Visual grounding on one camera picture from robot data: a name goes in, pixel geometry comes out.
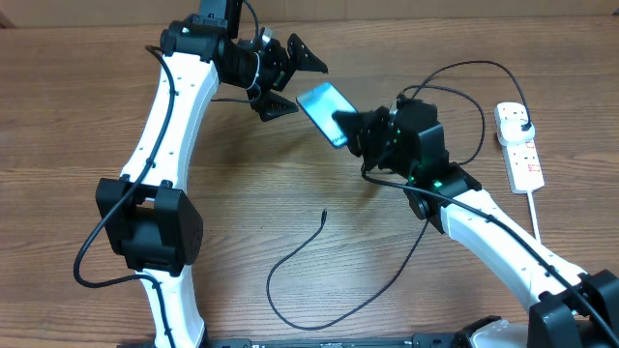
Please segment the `blue Galaxy smartphone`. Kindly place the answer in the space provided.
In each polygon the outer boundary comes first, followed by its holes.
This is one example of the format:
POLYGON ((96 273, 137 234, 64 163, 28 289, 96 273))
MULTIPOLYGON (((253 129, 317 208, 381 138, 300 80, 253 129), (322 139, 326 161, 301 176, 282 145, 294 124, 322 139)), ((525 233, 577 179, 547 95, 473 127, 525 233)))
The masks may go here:
POLYGON ((296 102, 333 147, 346 145, 347 137, 333 114, 338 111, 356 112, 356 108, 331 82, 322 83, 299 95, 296 102))

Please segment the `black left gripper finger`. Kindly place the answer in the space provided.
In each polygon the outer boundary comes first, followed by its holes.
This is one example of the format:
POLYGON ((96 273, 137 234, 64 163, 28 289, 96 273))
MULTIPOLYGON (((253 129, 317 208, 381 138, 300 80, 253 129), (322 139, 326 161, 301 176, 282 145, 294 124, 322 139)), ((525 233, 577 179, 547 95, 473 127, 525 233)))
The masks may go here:
POLYGON ((280 116, 299 111, 295 102, 292 102, 271 91, 262 93, 250 102, 251 108, 259 115, 262 122, 272 121, 280 116))
POLYGON ((308 49, 296 33, 290 35, 287 41, 287 51, 295 71, 328 72, 327 65, 308 49))

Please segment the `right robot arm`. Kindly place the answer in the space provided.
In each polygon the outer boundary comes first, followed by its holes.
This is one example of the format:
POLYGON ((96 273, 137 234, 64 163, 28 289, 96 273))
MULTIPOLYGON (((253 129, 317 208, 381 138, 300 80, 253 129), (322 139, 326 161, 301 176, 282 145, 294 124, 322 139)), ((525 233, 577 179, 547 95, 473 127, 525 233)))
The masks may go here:
POLYGON ((390 169, 415 215, 475 254, 514 294, 525 325, 488 316, 455 333, 454 347, 615 347, 618 278, 594 275, 552 252, 509 218, 450 161, 433 104, 400 96, 393 108, 337 111, 334 121, 362 175, 390 169))

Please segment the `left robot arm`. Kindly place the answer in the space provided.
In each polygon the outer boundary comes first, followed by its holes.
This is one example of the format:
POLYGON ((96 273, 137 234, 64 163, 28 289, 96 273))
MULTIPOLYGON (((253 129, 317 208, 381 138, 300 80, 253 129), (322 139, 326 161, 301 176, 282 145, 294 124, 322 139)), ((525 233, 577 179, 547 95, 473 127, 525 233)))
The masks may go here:
POLYGON ((160 62, 156 96, 143 133, 119 178, 100 180, 96 203, 112 251, 144 286, 156 326, 153 347, 204 347, 192 265, 202 245, 203 220, 188 198, 192 152, 208 105, 220 85, 246 91, 264 122, 294 113, 280 96, 297 71, 328 68, 297 35, 280 43, 256 26, 239 39, 245 1, 205 1, 175 20, 148 50, 160 62))

